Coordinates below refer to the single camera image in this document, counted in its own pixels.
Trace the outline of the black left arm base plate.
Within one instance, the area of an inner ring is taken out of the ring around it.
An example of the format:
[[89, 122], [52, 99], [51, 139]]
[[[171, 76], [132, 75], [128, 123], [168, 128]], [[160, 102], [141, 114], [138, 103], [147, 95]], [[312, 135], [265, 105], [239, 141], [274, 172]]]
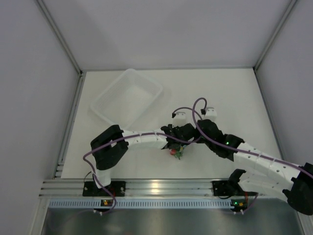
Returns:
[[[112, 181], [110, 185], [105, 187], [114, 197], [124, 197], [126, 191], [125, 181]], [[82, 195], [84, 197], [110, 197], [110, 195], [102, 188], [98, 188], [94, 181], [84, 182]]]

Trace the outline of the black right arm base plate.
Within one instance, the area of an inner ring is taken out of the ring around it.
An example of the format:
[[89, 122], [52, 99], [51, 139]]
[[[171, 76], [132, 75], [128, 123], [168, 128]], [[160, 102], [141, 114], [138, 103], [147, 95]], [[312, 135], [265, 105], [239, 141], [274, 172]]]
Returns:
[[212, 187], [214, 196], [230, 197], [245, 195], [238, 183], [229, 180], [213, 181]]

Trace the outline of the clear zip top bag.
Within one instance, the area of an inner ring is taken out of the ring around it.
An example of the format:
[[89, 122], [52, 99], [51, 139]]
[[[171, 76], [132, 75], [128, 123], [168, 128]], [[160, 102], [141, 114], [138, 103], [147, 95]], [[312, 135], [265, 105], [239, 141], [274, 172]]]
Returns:
[[162, 150], [167, 150], [171, 156], [180, 160], [182, 156], [184, 155], [184, 150], [186, 147], [187, 147], [187, 144], [172, 143], [172, 144], [167, 144], [164, 147], [162, 147]]

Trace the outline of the green fake chili pepper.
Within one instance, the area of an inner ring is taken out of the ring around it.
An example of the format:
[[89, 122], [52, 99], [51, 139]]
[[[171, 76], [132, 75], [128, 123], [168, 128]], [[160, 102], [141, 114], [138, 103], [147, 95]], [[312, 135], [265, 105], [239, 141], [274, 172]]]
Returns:
[[181, 157], [183, 156], [184, 154], [184, 149], [185, 149], [185, 146], [181, 146], [179, 149], [177, 149], [176, 151], [176, 154], [175, 154], [175, 157], [178, 158], [179, 160], [181, 159]]

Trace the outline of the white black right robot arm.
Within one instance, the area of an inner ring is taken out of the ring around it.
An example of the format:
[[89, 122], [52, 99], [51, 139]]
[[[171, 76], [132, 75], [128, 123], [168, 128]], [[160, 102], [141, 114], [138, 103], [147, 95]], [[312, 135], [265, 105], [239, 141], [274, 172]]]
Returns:
[[242, 191], [276, 197], [305, 215], [313, 213], [313, 166], [303, 166], [267, 156], [243, 139], [224, 134], [209, 119], [196, 124], [201, 141], [217, 156], [232, 161], [237, 169], [229, 177], [233, 194]]

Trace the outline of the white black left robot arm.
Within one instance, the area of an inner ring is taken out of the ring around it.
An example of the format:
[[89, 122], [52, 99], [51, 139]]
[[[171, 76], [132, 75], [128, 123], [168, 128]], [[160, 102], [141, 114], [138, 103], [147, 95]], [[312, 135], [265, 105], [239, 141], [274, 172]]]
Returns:
[[95, 159], [93, 189], [99, 195], [106, 195], [111, 189], [111, 170], [129, 150], [170, 149], [179, 150], [199, 138], [195, 127], [172, 124], [152, 131], [127, 131], [119, 125], [112, 125], [90, 142]]

